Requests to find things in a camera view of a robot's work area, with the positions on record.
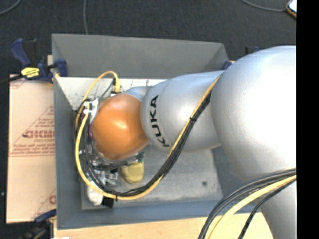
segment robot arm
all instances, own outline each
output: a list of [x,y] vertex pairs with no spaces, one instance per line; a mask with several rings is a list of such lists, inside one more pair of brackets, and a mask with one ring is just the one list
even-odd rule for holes
[[[102,146],[121,149],[107,159],[127,158],[147,141],[170,152],[189,116],[212,82],[210,105],[197,119],[183,151],[223,146],[243,182],[296,167],[296,47],[283,46],[247,55],[225,71],[183,75],[147,89],[130,89],[101,105],[93,138]],[[296,182],[270,199],[262,209],[276,239],[297,237]]]

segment dark floor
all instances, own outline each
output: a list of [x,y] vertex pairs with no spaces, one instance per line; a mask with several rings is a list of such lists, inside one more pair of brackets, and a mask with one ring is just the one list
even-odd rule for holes
[[[36,56],[51,52],[52,33],[85,34],[84,0],[0,0],[0,79],[18,72],[13,41],[37,39]],[[285,9],[288,0],[247,0]],[[240,0],[87,0],[89,34],[221,42],[229,59],[245,54],[245,46],[261,49],[296,44],[296,19],[286,12],[258,9]],[[8,143],[8,89],[0,86],[0,238],[15,239],[33,224],[5,224]]]

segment orange ball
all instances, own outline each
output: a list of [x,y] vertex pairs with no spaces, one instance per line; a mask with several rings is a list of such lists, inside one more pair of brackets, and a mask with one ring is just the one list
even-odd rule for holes
[[128,158],[142,150],[148,139],[140,119],[141,100],[120,93],[105,99],[92,124],[95,148],[109,160]]

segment wire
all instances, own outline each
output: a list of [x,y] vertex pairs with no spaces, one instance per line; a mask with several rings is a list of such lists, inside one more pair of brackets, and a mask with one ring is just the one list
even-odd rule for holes
[[254,8],[258,8],[258,9],[262,9],[262,10],[267,10],[267,11],[272,11],[272,12],[285,12],[286,11],[286,9],[272,9],[272,8],[262,7],[262,6],[253,4],[251,2],[248,2],[247,0],[240,0],[240,1],[242,1],[245,4],[248,4],[248,5],[252,6]]
[[[106,71],[104,73],[102,73],[99,77],[97,77],[93,82],[92,84],[90,85],[90,87],[88,88],[88,90],[86,91],[86,93],[84,94],[84,97],[82,99],[82,105],[79,107],[79,110],[81,110],[83,107],[84,107],[84,100],[87,99],[87,97],[89,96],[90,92],[92,91],[92,89],[94,88],[94,86],[104,77],[106,76],[107,74],[112,74],[113,77],[114,77],[114,92],[115,93],[118,93],[120,91],[120,81],[119,81],[119,78],[118,78],[118,75],[113,72],[113,71]],[[76,115],[76,118],[75,118],[75,128],[77,129],[78,127],[78,123],[79,123],[79,118],[80,118],[80,114],[77,113]]]
[[254,218],[254,215],[256,214],[256,212],[258,211],[258,209],[267,201],[269,200],[270,198],[272,198],[273,196],[277,195],[279,192],[281,192],[283,189],[287,188],[289,185],[291,185],[294,181],[291,181],[290,183],[287,183],[286,185],[278,188],[277,190],[275,190],[274,192],[268,194],[262,201],[260,201],[255,207],[254,209],[251,211],[238,239],[243,239],[249,225],[250,225],[250,222],[252,221],[252,219]]
[[86,4],[87,4],[87,0],[83,0],[83,24],[84,24],[84,30],[85,30],[85,34],[89,34],[87,23],[86,23]]
[[218,229],[222,226],[222,224],[234,213],[236,213],[238,210],[243,208],[245,205],[251,203],[252,201],[256,200],[257,198],[281,187],[286,185],[287,183],[290,183],[296,179],[296,175],[288,177],[286,179],[283,179],[281,181],[275,182],[271,185],[268,185],[260,190],[257,190],[256,192],[250,194],[248,197],[244,198],[240,202],[238,202],[236,205],[231,207],[222,217],[221,219],[216,223],[216,225],[213,227],[213,230],[211,231],[209,235],[209,239],[212,239],[215,234],[217,233]]
[[98,180],[96,180],[95,181],[96,183],[94,184],[86,178],[86,176],[82,170],[80,159],[79,159],[79,145],[81,142],[81,135],[83,133],[85,124],[87,123],[87,120],[89,117],[88,113],[86,113],[83,120],[82,120],[82,123],[80,125],[79,131],[77,134],[77,138],[76,138],[76,143],[75,143],[76,165],[77,165],[79,174],[82,177],[82,179],[84,180],[84,182],[89,187],[91,187],[93,190],[95,190],[96,192],[102,194],[105,197],[113,198],[113,199],[133,200],[133,199],[143,197],[146,194],[148,194],[149,192],[151,192],[158,185],[158,183],[162,180],[162,178],[164,178],[164,176],[166,176],[169,173],[169,171],[171,170],[173,165],[176,163],[193,125],[195,124],[197,118],[200,116],[201,112],[205,109],[205,107],[210,102],[211,90],[213,89],[213,87],[217,83],[218,79],[219,79],[219,77],[217,77],[214,80],[214,82],[209,86],[209,88],[206,90],[206,92],[202,96],[201,100],[199,101],[199,103],[195,107],[192,115],[187,120],[186,125],[184,126],[180,135],[178,136],[174,146],[172,147],[172,149],[167,157],[166,162],[161,167],[161,169],[157,172],[157,174],[146,185],[129,190],[127,192],[116,192],[113,189],[106,187],[106,185],[103,185],[103,184],[101,185]]
[[20,4],[21,1],[22,1],[22,0],[17,0],[17,1],[14,3],[14,5],[10,6],[8,9],[5,9],[5,10],[3,10],[3,11],[0,11],[0,16],[4,15],[5,13],[7,13],[7,12],[9,12],[9,11],[11,11],[11,10],[13,10],[15,7],[17,7],[17,6]]
[[287,169],[284,171],[279,171],[276,173],[272,173],[270,175],[257,178],[255,180],[252,180],[250,182],[247,182],[246,184],[240,186],[233,192],[229,193],[227,196],[223,197],[213,208],[209,216],[207,217],[207,220],[199,234],[199,239],[204,239],[205,235],[212,223],[212,221],[217,217],[217,215],[230,203],[233,201],[239,199],[240,197],[251,194],[252,192],[255,192],[256,190],[260,189],[261,187],[265,187],[267,185],[270,185],[271,183],[277,182],[279,180],[282,180],[284,178],[288,178],[290,176],[293,176],[296,174],[296,168]]

